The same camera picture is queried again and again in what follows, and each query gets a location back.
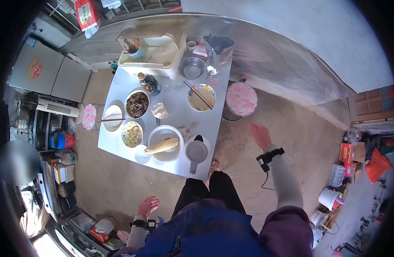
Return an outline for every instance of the space heater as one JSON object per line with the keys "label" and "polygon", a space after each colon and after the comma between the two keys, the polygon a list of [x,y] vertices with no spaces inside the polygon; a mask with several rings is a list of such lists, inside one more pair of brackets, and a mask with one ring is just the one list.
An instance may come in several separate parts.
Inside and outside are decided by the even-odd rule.
{"label": "space heater", "polygon": [[37,110],[51,112],[54,114],[62,114],[70,117],[78,117],[80,115],[80,109],[74,108],[68,105],[63,105],[53,101],[39,98],[37,104]]}

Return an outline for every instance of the purple sleeve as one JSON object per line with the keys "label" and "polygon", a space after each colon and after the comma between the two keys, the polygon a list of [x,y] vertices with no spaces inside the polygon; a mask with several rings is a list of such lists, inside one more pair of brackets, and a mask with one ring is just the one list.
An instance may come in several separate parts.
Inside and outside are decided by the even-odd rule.
{"label": "purple sleeve", "polygon": [[275,257],[313,256],[313,231],[306,212],[301,208],[284,206],[270,213],[259,238]]}
{"label": "purple sleeve", "polygon": [[123,247],[120,250],[118,250],[118,252],[116,252],[115,254],[112,255],[112,257],[122,257],[122,256],[135,256],[135,253],[138,251],[138,249],[136,248],[132,248],[132,247]]}

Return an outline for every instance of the refrigerator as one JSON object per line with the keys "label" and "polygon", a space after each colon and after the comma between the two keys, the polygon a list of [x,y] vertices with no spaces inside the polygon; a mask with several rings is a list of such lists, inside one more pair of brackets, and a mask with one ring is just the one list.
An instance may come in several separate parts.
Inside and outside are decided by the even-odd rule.
{"label": "refrigerator", "polygon": [[28,37],[14,64],[9,85],[81,102],[91,70]]}

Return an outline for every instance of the black pants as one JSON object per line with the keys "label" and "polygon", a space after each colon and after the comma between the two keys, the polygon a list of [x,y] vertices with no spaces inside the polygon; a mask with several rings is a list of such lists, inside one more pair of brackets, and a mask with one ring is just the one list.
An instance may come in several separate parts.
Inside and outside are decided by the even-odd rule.
{"label": "black pants", "polygon": [[204,182],[194,178],[188,178],[185,181],[183,190],[178,198],[174,208],[173,216],[190,203],[205,198],[215,198],[224,201],[227,208],[246,213],[244,207],[238,197],[231,178],[224,172],[213,172],[209,183],[210,191]]}

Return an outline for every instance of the red box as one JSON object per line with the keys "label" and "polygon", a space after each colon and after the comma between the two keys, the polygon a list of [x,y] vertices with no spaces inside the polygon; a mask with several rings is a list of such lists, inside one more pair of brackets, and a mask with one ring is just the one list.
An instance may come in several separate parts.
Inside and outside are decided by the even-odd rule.
{"label": "red box", "polygon": [[351,152],[352,152],[352,144],[350,143],[342,143],[340,150],[340,161],[344,162],[344,167],[346,164],[351,164]]}
{"label": "red box", "polygon": [[352,164],[344,162],[344,167],[345,167],[345,176],[346,177],[350,177],[351,176],[351,170],[352,170]]}
{"label": "red box", "polygon": [[107,234],[103,234],[103,233],[99,233],[97,231],[95,231],[95,227],[90,229],[90,234],[97,239],[98,241],[104,243],[105,241],[108,240],[108,235]]}
{"label": "red box", "polygon": [[92,0],[77,0],[75,6],[81,31],[100,25],[100,14]]}

